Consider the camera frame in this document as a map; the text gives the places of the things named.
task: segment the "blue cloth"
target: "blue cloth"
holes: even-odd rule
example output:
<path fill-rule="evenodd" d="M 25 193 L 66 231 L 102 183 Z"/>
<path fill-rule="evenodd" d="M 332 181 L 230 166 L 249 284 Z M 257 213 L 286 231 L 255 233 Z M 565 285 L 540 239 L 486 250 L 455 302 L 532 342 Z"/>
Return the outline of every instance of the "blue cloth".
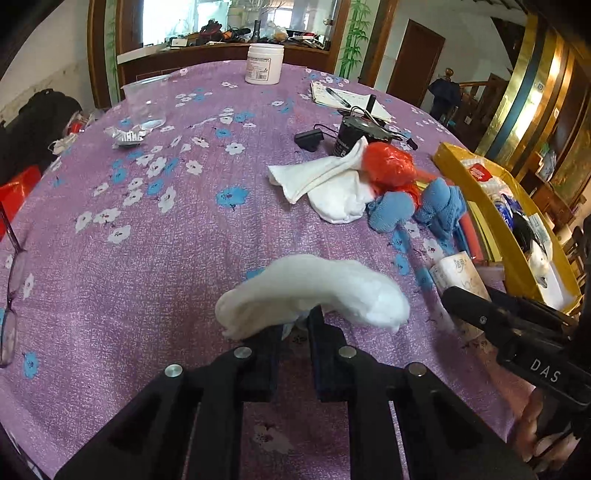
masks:
<path fill-rule="evenodd" d="M 386 192 L 368 203 L 369 226 L 378 233 L 393 232 L 413 216 L 413 198 L 406 192 Z"/>
<path fill-rule="evenodd" d="M 414 214 L 417 222 L 427 225 L 440 239 L 452 238 L 460 218 L 466 213 L 466 202 L 459 187 L 450 187 L 445 180 L 433 180 L 423 191 L 422 205 Z"/>

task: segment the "floral tablecloth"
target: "floral tablecloth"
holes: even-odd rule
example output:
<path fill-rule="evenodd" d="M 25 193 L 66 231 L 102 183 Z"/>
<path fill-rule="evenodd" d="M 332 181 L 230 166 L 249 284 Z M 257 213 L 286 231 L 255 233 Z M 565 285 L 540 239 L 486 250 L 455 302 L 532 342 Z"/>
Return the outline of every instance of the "floral tablecloth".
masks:
<path fill-rule="evenodd" d="M 0 422 L 53 476 L 166 365 L 196 367 L 231 344 L 214 306 L 226 290 L 276 258 L 310 253 L 355 259 L 390 275 L 411 303 L 397 334 L 331 317 L 348 342 L 379 361 L 425 363 L 500 436 L 511 409 L 470 348 L 463 348 L 428 268 L 452 244 L 408 222 L 378 235 L 365 218 L 323 222 L 307 199 L 289 205 L 267 166 L 325 156 L 300 150 L 294 134 L 340 115 L 313 103 L 310 81 L 356 93 L 370 89 L 283 65 L 273 86 L 244 81 L 245 62 L 173 74 L 161 96 L 165 126 L 140 148 L 112 148 L 104 129 L 129 128 L 125 102 L 112 108 L 51 166 L 14 221 L 29 250 L 27 279 L 13 303 L 18 355 L 0 371 Z M 427 114 L 380 92 L 390 128 L 412 133 L 416 164 L 442 141 L 459 144 Z M 0 244 L 8 279 L 11 246 Z M 277 397 L 245 407 L 242 478 L 349 477 L 344 404 L 320 404 L 312 389 L 305 332 L 285 341 Z"/>

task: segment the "white plastic jar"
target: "white plastic jar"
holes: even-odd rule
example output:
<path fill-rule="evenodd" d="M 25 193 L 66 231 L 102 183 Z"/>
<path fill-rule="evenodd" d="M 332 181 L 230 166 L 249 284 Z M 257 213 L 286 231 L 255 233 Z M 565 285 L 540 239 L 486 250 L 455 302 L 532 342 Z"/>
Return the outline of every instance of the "white plastic jar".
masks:
<path fill-rule="evenodd" d="M 255 85 L 275 85 L 282 65 L 283 45 L 253 43 L 248 47 L 245 80 Z"/>

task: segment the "eyeglasses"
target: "eyeglasses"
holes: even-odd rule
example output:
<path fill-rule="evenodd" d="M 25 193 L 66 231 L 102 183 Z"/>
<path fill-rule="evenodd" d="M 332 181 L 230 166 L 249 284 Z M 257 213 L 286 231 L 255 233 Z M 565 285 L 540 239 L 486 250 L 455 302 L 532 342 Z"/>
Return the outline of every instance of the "eyeglasses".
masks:
<path fill-rule="evenodd" d="M 21 288 L 24 282 L 28 252 L 18 243 L 17 236 L 12 230 L 2 202 L 0 202 L 0 216 L 2 216 L 2 222 L 10 238 L 10 243 L 14 247 L 14 257 L 8 276 L 6 309 L 4 310 L 4 316 L 0 320 L 0 368 L 6 368 L 14 360 L 17 345 L 17 314 L 12 309 L 12 301 L 16 298 L 18 289 Z"/>

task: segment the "metal screw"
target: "metal screw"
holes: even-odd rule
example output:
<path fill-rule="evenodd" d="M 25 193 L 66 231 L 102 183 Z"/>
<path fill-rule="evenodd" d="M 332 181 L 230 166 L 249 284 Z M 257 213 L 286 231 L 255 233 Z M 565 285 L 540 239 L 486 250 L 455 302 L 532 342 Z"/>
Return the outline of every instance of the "metal screw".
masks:
<path fill-rule="evenodd" d="M 234 356 L 236 358 L 248 358 L 252 355 L 252 350 L 247 346 L 239 346 L 234 350 Z"/>
<path fill-rule="evenodd" d="M 357 350 L 355 350 L 352 346 L 345 345 L 339 348 L 339 355 L 343 358 L 353 358 L 357 355 Z"/>
<path fill-rule="evenodd" d="M 408 371 L 411 372 L 415 377 L 422 377 L 427 373 L 427 367 L 419 362 L 413 362 L 409 364 L 407 368 Z"/>
<path fill-rule="evenodd" d="M 169 365 L 164 369 L 164 375 L 171 378 L 177 377 L 181 373 L 183 373 L 183 367 L 178 364 Z"/>

